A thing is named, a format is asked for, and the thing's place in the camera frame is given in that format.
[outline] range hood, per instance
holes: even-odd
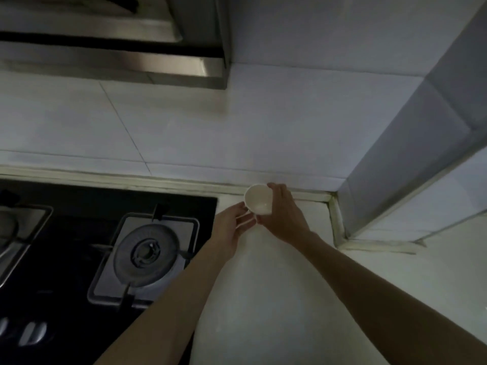
[[[0,0],[3,69],[225,89],[227,0]]]

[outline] white bowl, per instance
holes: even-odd
[[[265,184],[250,186],[244,194],[243,201],[256,215],[272,214],[272,190]]]

